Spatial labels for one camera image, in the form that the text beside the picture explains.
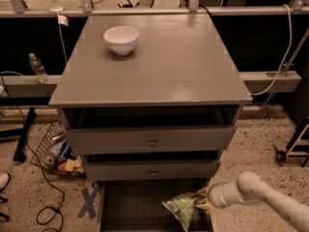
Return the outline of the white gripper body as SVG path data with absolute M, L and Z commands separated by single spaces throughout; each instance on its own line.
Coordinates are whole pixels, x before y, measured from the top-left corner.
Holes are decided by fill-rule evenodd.
M 241 203 L 241 194 L 236 181 L 215 184 L 209 191 L 210 203 L 219 209 L 228 208 L 234 204 Z

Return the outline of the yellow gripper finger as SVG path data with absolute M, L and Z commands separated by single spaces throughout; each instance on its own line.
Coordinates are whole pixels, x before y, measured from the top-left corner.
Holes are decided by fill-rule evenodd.
M 209 202 L 196 204 L 195 207 L 201 210 L 210 210 L 213 208 L 213 206 Z
M 202 197 L 207 197 L 209 195 L 210 189 L 210 187 L 203 187 L 197 191 L 197 194 Z

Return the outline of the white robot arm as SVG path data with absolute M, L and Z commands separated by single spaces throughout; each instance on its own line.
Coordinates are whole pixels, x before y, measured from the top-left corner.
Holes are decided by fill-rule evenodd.
M 263 202 L 298 232 L 309 232 L 309 207 L 273 189 L 253 172 L 243 171 L 234 181 L 201 188 L 197 194 L 203 197 L 195 205 L 198 209 L 225 209 L 235 204 Z

